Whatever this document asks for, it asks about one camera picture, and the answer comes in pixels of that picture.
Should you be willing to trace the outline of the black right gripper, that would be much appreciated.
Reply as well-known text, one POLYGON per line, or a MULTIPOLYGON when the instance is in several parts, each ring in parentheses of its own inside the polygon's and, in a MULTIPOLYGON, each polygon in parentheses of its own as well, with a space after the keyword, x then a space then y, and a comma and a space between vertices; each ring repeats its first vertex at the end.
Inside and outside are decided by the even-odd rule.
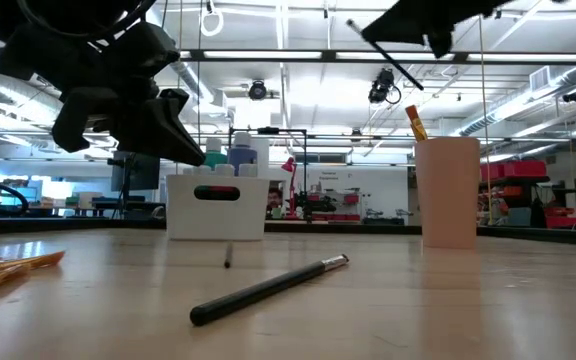
POLYGON ((361 31, 368 42, 423 43, 435 58, 451 51, 453 21, 489 16, 513 0, 400 0, 361 31))

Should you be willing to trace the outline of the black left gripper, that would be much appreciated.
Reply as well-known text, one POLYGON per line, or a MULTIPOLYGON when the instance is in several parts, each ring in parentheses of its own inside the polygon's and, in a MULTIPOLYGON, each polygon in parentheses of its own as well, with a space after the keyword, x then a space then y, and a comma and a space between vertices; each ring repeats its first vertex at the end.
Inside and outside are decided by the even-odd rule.
POLYGON ((0 74, 21 80, 38 75, 68 94, 52 136, 69 153, 90 146, 83 137, 89 116, 110 114, 118 94, 130 100, 148 99, 128 105, 115 117, 110 134, 120 151, 199 166, 205 154, 179 121, 189 94, 165 89, 153 98, 154 76, 178 59, 173 40, 148 22, 133 25, 101 50, 26 24, 0 50, 0 74))

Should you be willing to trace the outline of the large teal paint bottle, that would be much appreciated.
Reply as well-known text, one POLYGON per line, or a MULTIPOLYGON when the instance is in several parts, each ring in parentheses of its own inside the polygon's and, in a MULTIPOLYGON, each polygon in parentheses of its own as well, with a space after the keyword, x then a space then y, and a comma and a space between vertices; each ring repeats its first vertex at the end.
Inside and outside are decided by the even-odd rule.
POLYGON ((222 142, 219 138, 208 138, 206 140, 204 164, 212 170, 219 164, 228 162, 227 155, 222 152, 222 142))

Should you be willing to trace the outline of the small red paint bottle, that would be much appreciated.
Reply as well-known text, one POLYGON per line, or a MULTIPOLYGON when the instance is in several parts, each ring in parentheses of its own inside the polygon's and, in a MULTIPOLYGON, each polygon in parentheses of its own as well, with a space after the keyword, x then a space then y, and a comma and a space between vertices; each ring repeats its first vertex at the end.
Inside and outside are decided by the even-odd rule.
MULTIPOLYGON (((222 177, 233 177, 235 168, 231 164, 217 164, 215 166, 215 174, 222 177)), ((235 201, 240 196, 239 189, 232 185, 215 185, 212 190, 215 199, 219 201, 235 201)))

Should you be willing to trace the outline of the large purple paint bottle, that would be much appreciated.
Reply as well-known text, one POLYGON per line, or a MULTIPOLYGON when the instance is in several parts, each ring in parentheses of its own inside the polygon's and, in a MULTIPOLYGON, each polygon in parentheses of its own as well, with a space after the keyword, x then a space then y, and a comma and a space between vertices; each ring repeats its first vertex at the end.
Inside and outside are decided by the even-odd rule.
POLYGON ((256 164, 257 151, 252 147, 249 132, 235 132, 228 150, 228 163, 234 167, 234 175, 239 175, 241 164, 256 164))

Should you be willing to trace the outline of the white plastic bin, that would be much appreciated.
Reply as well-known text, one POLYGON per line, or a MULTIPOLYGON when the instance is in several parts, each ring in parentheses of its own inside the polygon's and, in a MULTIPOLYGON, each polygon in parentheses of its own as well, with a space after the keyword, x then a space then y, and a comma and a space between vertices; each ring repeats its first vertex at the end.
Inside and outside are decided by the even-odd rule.
POLYGON ((264 237, 269 181, 255 177, 168 175, 166 230, 171 240, 260 241, 264 237), (201 200, 202 187, 234 187, 233 201, 201 200))

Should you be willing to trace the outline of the orange plastic cup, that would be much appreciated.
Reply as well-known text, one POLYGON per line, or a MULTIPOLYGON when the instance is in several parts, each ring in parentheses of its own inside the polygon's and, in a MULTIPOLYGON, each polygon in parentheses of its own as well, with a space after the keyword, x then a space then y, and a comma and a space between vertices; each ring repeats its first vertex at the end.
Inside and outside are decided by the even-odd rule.
POLYGON ((472 250, 477 238, 480 143, 442 137, 415 145, 422 244, 472 250))

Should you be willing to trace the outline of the black monitor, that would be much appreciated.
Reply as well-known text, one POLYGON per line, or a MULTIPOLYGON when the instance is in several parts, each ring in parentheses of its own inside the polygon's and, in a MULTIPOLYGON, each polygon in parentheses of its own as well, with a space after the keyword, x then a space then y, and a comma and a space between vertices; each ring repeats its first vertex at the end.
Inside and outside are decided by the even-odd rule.
POLYGON ((112 168, 111 190, 123 189, 126 171, 130 190, 155 190, 159 187, 160 159, 145 154, 115 151, 107 160, 112 168))

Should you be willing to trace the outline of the white air vent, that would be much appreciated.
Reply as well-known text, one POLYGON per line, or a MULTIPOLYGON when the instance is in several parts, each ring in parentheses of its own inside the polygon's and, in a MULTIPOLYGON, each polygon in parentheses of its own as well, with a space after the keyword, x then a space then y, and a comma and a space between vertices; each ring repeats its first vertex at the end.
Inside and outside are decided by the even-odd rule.
POLYGON ((529 75, 529 85, 532 92, 547 88, 550 83, 550 67, 544 66, 529 75))

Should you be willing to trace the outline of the red storage bins on shelf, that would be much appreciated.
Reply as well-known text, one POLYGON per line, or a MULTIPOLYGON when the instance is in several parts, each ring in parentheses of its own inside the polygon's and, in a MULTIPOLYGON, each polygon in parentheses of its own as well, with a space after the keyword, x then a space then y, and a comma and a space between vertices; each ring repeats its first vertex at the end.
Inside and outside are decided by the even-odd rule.
POLYGON ((482 181, 499 179, 539 178, 547 176, 546 164, 538 160, 497 162, 480 166, 482 181))

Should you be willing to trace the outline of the person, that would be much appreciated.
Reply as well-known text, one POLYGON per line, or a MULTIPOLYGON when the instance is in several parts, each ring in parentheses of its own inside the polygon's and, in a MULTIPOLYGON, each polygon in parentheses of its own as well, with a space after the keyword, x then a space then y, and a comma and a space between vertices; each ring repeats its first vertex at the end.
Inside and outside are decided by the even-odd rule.
POLYGON ((271 187, 267 196, 266 219, 280 219, 283 203, 283 192, 277 187, 271 187))

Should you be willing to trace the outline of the red desk lamp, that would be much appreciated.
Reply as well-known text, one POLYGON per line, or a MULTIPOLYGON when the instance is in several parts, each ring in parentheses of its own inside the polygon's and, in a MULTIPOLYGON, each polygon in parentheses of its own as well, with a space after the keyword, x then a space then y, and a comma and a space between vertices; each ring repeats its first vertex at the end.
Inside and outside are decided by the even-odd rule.
POLYGON ((281 168, 291 174, 290 184, 289 184, 289 211, 285 215, 288 220, 297 220, 298 216, 296 213, 296 199, 295 199, 295 177, 297 172, 297 163, 293 157, 290 157, 281 168))

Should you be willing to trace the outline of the row of red parts bins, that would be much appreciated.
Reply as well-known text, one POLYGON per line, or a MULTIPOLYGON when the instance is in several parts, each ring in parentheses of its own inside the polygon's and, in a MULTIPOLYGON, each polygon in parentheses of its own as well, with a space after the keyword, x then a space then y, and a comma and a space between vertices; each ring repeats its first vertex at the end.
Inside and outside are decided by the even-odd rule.
POLYGON ((308 196, 312 218, 327 222, 360 222, 363 215, 361 199, 357 192, 325 192, 308 196))

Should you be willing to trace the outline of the red storage bin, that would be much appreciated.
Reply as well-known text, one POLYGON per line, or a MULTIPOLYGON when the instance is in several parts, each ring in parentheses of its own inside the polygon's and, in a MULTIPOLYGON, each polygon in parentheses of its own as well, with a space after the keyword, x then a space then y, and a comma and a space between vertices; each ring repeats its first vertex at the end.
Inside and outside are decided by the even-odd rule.
POLYGON ((546 226, 549 229, 572 228, 576 226, 576 212, 568 207, 546 207, 546 226))

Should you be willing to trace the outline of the black stand frame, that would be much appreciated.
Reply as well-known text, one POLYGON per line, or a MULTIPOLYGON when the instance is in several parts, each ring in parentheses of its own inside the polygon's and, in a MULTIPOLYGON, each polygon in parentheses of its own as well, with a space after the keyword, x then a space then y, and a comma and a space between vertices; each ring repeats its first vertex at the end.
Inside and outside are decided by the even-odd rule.
MULTIPOLYGON (((301 147, 304 150, 304 157, 305 158, 307 157, 307 150, 308 150, 307 140, 308 140, 309 136, 307 134, 306 129, 282 129, 282 128, 269 127, 269 126, 262 127, 262 128, 256 128, 256 129, 252 129, 252 128, 243 129, 243 128, 230 127, 229 132, 228 132, 228 149, 231 146, 233 134, 235 132, 249 132, 249 133, 255 132, 258 135, 270 135, 271 137, 276 137, 281 133, 287 133, 289 136, 292 136, 293 133, 301 133, 303 135, 303 142, 301 144, 301 147)), ((306 184, 307 184, 307 160, 305 158, 303 159, 303 162, 302 162, 303 186, 306 186, 306 184)), ((299 204, 299 202, 302 205, 303 220, 307 224, 311 224, 313 222, 313 218, 312 218, 311 206, 309 205, 307 191, 303 190, 299 193, 295 193, 295 199, 296 199, 296 208, 297 208, 297 205, 299 204)))

